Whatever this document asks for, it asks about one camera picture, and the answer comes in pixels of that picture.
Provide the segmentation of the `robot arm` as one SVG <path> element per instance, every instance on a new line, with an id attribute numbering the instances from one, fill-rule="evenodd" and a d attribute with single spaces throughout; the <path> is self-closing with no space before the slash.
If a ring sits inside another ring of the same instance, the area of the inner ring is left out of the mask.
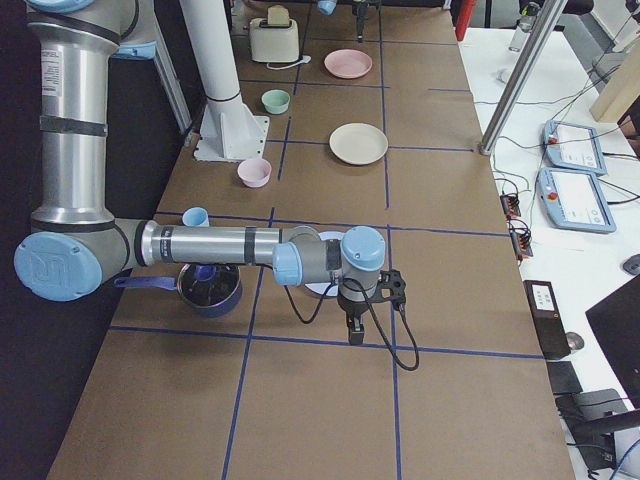
<path id="1" fill-rule="evenodd" d="M 118 219 L 105 205 L 108 67 L 128 52 L 151 57 L 158 39 L 150 1 L 31 1 L 27 20 L 41 44 L 43 200 L 15 271 L 34 294 L 73 301 L 120 272 L 157 262 L 269 266 L 292 287 L 338 289 L 348 339 L 363 341 L 362 315 L 381 298 L 386 245 L 367 226 L 322 240 L 307 226 L 163 226 Z"/>
<path id="2" fill-rule="evenodd" d="M 352 0 L 349 1 L 351 12 L 355 19 L 356 40 L 358 43 L 364 41 L 364 29 L 370 8 L 379 10 L 382 2 L 380 0 Z M 323 15 L 330 16 L 338 5 L 337 0 L 319 0 L 317 9 Z"/>

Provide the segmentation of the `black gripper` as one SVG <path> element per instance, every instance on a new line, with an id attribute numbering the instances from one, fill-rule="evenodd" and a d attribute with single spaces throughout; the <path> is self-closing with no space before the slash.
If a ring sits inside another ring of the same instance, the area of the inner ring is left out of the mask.
<path id="1" fill-rule="evenodd" d="M 341 285 L 338 287 L 337 301 L 346 315 L 349 344 L 362 345 L 364 341 L 362 315 L 368 310 L 364 296 L 360 291 Z"/>
<path id="2" fill-rule="evenodd" d="M 352 14 L 356 17 L 356 39 L 358 43 L 362 43 L 367 12 L 370 8 L 379 9 L 380 0 L 352 0 L 351 7 Z"/>

